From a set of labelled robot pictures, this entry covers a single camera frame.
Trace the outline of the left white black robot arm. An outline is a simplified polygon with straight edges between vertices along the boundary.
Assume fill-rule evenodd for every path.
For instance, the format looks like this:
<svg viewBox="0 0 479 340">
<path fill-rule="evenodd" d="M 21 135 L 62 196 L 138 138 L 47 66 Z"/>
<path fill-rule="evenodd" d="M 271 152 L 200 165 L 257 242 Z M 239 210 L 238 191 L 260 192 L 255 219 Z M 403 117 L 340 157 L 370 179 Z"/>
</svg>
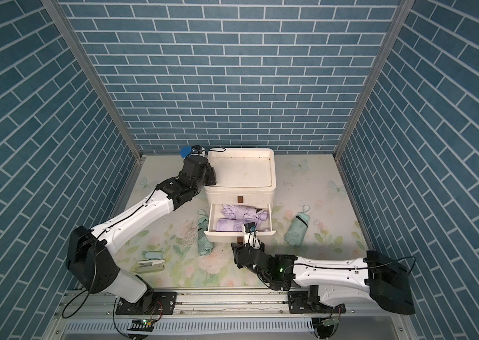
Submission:
<svg viewBox="0 0 479 340">
<path fill-rule="evenodd" d="M 90 294 L 110 293 L 133 304 L 146 300 L 150 285 L 120 269 L 113 256 L 153 222 L 191 201 L 203 187 L 214 185 L 215 170 L 206 156 L 187 156 L 177 176 L 157 184 L 139 203 L 92 228 L 74 229 L 69 236 L 67 270 Z"/>
</svg>

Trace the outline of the purple umbrella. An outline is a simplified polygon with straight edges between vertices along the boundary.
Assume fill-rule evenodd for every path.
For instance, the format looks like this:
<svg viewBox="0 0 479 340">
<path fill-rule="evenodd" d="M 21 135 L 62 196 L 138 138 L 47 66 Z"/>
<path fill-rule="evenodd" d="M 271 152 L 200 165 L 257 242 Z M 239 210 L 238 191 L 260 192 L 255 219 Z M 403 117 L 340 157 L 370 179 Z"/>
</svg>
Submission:
<svg viewBox="0 0 479 340">
<path fill-rule="evenodd" d="M 268 211 L 248 205 L 223 205 L 221 213 L 224 218 L 248 222 L 262 222 L 269 217 Z"/>
<path fill-rule="evenodd" d="M 234 220 L 234 219 L 221 218 L 217 222 L 215 231 L 216 232 L 244 232 L 245 231 L 244 224 L 248 222 L 254 222 L 257 227 L 259 227 L 261 224 L 261 222 L 258 220 L 247 221 L 247 220 Z"/>
</svg>

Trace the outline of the white plastic drawer cabinet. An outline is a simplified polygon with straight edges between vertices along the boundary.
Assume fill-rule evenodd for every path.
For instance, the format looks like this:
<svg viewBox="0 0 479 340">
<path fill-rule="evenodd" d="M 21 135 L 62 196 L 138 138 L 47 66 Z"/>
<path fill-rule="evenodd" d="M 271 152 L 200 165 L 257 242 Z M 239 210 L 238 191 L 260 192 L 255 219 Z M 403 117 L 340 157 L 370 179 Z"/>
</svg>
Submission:
<svg viewBox="0 0 479 340">
<path fill-rule="evenodd" d="M 274 151 L 267 148 L 228 148 L 210 151 L 216 185 L 206 186 L 209 204 L 242 204 L 266 207 L 274 203 L 276 166 Z"/>
</svg>

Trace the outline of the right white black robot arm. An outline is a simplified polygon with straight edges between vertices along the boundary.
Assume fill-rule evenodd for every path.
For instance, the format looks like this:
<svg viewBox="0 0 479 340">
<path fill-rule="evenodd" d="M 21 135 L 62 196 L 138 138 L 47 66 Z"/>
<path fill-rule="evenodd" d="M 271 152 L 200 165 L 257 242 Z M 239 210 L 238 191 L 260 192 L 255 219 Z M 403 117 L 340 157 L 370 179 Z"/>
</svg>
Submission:
<svg viewBox="0 0 479 340">
<path fill-rule="evenodd" d="M 315 313 L 329 313 L 347 303 L 375 303 L 400 315 L 415 314 L 409 283 L 411 270 L 400 259 L 377 251 L 344 261 L 301 256 L 272 256 L 264 247 L 231 244 L 235 265 L 247 269 L 271 290 L 287 291 Z"/>
</svg>

